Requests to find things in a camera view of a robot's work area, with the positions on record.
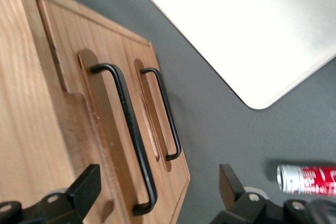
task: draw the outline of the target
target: white tray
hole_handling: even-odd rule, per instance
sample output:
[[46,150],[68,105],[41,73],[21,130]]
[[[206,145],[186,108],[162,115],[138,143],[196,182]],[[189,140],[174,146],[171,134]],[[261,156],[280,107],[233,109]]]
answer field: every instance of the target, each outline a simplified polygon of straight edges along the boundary
[[336,54],[336,0],[152,0],[248,106],[264,109]]

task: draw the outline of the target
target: can label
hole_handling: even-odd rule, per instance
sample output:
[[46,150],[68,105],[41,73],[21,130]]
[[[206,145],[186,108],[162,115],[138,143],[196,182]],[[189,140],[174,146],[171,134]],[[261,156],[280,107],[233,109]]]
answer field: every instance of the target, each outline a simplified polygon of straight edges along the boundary
[[336,196],[336,167],[279,165],[278,183],[284,193]]

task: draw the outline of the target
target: black clamp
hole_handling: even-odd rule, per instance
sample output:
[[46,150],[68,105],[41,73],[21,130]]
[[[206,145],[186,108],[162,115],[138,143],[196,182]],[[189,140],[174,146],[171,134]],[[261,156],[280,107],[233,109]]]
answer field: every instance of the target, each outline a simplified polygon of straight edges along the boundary
[[100,191],[100,168],[91,164],[64,193],[50,194],[31,207],[0,202],[0,224],[82,224]]
[[211,224],[245,223],[335,223],[336,204],[316,199],[287,200],[280,207],[257,193],[248,193],[232,168],[225,164],[219,168],[219,191],[225,205]]

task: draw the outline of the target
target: cabinet door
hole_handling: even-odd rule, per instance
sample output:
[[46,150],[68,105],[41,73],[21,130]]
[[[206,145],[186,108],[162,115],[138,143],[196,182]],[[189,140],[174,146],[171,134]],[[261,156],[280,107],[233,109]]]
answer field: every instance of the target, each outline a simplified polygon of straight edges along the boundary
[[[186,189],[190,181],[190,174],[187,167],[184,152],[179,157],[167,161],[166,157],[174,155],[177,151],[172,129],[167,117],[167,112],[160,93],[159,83],[154,73],[141,73],[146,68],[154,68],[160,71],[158,61],[152,45],[144,46],[137,41],[123,37],[124,49],[129,61],[134,84],[140,101],[143,103],[143,115],[150,125],[151,138],[156,141],[158,147],[158,158],[164,176],[165,186],[171,192],[169,203],[176,206],[182,203]],[[179,214],[180,208],[176,207],[175,216]]]
[[25,7],[0,0],[0,201],[23,208],[75,179]]
[[[132,215],[131,211],[135,204],[148,202],[148,194],[130,139],[116,85],[110,74],[106,72],[102,73],[102,78],[111,108],[107,109],[111,110],[110,113],[112,113],[114,120],[110,122],[113,135],[111,138],[105,139],[108,153],[103,153],[103,155],[106,163],[109,163],[106,157],[112,159],[113,167],[106,163],[103,164],[103,167],[113,169],[117,175],[117,180],[114,182],[117,183],[116,190],[120,191],[120,199],[117,199],[116,203],[124,204],[124,214],[127,216],[125,220],[129,223],[170,223],[174,208],[169,207],[167,198],[171,192],[167,192],[164,178],[160,173],[160,165],[155,155],[156,148],[150,141],[121,36],[108,27],[50,1],[39,0],[39,7],[49,36],[50,47],[54,53],[62,88],[66,93],[78,93],[84,97],[86,102],[92,99],[92,97],[89,97],[87,84],[82,77],[78,60],[78,52],[83,49],[87,48],[93,51],[99,63],[114,64],[123,72],[157,189],[158,198],[153,210],[143,216],[135,217]],[[124,157],[120,157],[120,152],[124,153]],[[106,223],[116,223],[113,212],[106,219]]]

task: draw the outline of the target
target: black plastic part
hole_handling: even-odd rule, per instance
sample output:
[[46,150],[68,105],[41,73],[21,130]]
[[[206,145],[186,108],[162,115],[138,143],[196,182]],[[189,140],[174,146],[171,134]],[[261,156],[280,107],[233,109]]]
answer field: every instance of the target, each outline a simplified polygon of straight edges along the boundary
[[0,203],[0,223],[16,223],[22,211],[21,203],[18,201],[6,201]]
[[[258,198],[258,200],[251,200],[250,195]],[[259,217],[265,215],[266,200],[259,194],[244,193],[236,201],[230,212],[245,219],[246,223],[255,223]]]
[[210,224],[247,224],[249,223],[243,217],[229,211],[221,211]]
[[173,113],[172,113],[172,110],[171,110],[171,107],[170,107],[170,104],[169,104],[167,91],[166,91],[161,73],[156,68],[145,68],[145,69],[141,70],[141,73],[148,73],[148,72],[153,72],[156,76],[156,79],[157,79],[158,84],[159,84],[160,93],[161,93],[161,96],[162,96],[164,108],[166,110],[166,114],[167,114],[167,117],[168,117],[170,129],[171,129],[172,134],[173,134],[176,153],[175,154],[170,154],[166,157],[167,161],[171,161],[171,160],[174,160],[174,159],[178,158],[178,156],[181,154],[181,151],[182,151],[182,145],[181,145],[179,133],[177,131],[177,127],[176,127],[175,120],[174,120],[174,117],[173,117]]
[[307,203],[306,214],[309,223],[336,223],[336,204],[325,199],[315,199]]
[[100,190],[99,165],[89,165],[64,194],[50,194],[23,210],[17,201],[0,203],[0,223],[82,224]]
[[[302,209],[295,208],[294,204],[299,203],[303,206]],[[305,224],[306,219],[306,201],[305,200],[296,200],[296,199],[289,199],[284,202],[284,213],[288,220],[292,220],[297,224]]]
[[65,191],[73,209],[84,219],[101,191],[99,165],[89,165]]
[[228,164],[221,164],[219,166],[219,192],[227,210],[230,210],[235,202],[245,193],[243,185]]
[[135,205],[132,213],[134,216],[148,214],[153,208],[158,199],[156,186],[154,183],[151,168],[149,166],[146,151],[143,145],[140,129],[135,117],[132,101],[128,92],[126,80],[119,67],[108,63],[102,63],[90,68],[92,73],[100,73],[101,71],[108,70],[116,83],[121,106],[127,122],[128,130],[130,132],[135,153],[137,154],[138,162],[140,165],[143,180],[146,185],[149,202],[145,204]]
[[270,200],[266,200],[266,212],[261,223],[281,224],[281,223],[296,223],[288,220],[283,208],[274,204]]

